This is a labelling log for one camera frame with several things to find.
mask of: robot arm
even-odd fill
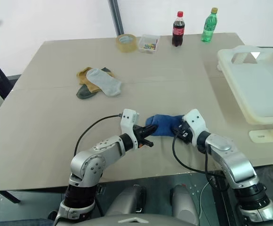
[[[95,207],[96,186],[106,169],[130,149],[142,145],[153,146],[145,138],[155,132],[157,126],[137,126],[139,114],[125,109],[121,119],[122,135],[102,140],[87,151],[79,152],[71,162],[71,176],[65,199],[60,203],[54,225],[74,224],[90,218]]]
[[[248,223],[273,222],[273,202],[265,194],[265,186],[234,142],[209,133],[206,123],[197,109],[183,116],[182,137],[189,139],[202,153],[205,151],[220,165],[227,182],[234,190],[239,209]]]

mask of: coca-cola bottle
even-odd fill
[[[172,45],[173,46],[181,46],[183,43],[183,36],[185,31],[185,23],[183,21],[183,11],[177,12],[177,19],[173,23],[173,37],[172,37]]]

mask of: black cylindrical joint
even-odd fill
[[[133,148],[132,140],[131,140],[130,136],[127,133],[124,133],[124,134],[120,135],[120,138],[123,141],[125,151],[128,151],[131,148]]]
[[[199,134],[198,138],[197,138],[197,149],[201,152],[201,153],[205,153],[206,150],[206,139],[208,138],[208,136],[210,136],[211,134],[207,131],[203,131]]]
[[[250,187],[234,189],[239,205],[244,210],[257,210],[269,204],[263,184],[258,183]]]
[[[70,208],[84,208],[93,204],[96,187],[75,187],[69,185],[65,192],[64,204]]]

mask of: white wall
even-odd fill
[[[21,74],[46,40],[115,37],[106,0],[0,0],[0,68]]]
[[[273,0],[118,0],[125,33],[171,35],[177,11],[184,12],[185,34],[202,33],[212,7],[215,32],[236,32],[248,45],[273,46]]]

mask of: white sock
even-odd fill
[[[87,79],[98,86],[107,96],[113,97],[121,93],[121,81],[113,78],[106,72],[93,68],[86,74]]]

